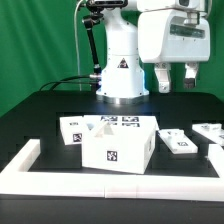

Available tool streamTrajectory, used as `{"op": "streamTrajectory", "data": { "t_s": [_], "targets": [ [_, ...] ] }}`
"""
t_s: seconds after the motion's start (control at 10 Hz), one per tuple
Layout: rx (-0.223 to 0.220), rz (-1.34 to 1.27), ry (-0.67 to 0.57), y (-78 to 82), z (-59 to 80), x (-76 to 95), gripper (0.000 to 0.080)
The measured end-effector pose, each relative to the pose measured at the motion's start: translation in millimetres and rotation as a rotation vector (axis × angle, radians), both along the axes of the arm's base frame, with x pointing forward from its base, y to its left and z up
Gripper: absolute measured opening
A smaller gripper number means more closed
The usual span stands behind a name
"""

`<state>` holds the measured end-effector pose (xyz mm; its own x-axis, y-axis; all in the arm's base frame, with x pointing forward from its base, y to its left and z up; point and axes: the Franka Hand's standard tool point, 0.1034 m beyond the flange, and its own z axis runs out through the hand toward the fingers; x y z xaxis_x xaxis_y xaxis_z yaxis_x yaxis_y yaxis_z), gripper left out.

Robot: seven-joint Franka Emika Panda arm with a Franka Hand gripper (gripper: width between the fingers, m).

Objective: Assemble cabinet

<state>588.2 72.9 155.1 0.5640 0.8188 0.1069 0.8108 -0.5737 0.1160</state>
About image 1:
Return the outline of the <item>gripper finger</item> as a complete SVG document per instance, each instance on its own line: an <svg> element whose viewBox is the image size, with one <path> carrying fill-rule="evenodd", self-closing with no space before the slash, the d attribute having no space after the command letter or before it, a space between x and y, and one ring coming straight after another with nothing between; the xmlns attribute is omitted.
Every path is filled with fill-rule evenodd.
<svg viewBox="0 0 224 224"><path fill-rule="evenodd" d="M189 62L185 64L185 77L184 77L184 87L186 89L191 89L196 86L196 77L199 70L199 64L197 62Z"/></svg>
<svg viewBox="0 0 224 224"><path fill-rule="evenodd" d="M156 63L154 71L158 80L158 90L160 93L169 93L171 90L170 64Z"/></svg>

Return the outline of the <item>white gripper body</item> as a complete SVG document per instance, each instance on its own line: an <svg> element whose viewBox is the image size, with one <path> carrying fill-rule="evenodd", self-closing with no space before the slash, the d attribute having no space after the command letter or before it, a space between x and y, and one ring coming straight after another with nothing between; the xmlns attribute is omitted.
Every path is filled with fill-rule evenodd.
<svg viewBox="0 0 224 224"><path fill-rule="evenodd" d="M185 23L187 13L168 9L143 12L138 20L138 49L144 63L201 62L210 57L210 27Z"/></svg>

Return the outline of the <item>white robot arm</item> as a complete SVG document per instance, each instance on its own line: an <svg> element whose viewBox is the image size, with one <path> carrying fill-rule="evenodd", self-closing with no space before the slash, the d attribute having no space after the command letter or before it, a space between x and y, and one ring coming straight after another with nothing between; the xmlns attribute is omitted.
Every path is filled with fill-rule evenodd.
<svg viewBox="0 0 224 224"><path fill-rule="evenodd" d="M103 20L107 65L97 98L129 104L148 98L141 63L150 63L161 93L171 88L170 66L183 63L184 86L193 88L201 62L210 57L206 0L87 0L91 22Z"/></svg>

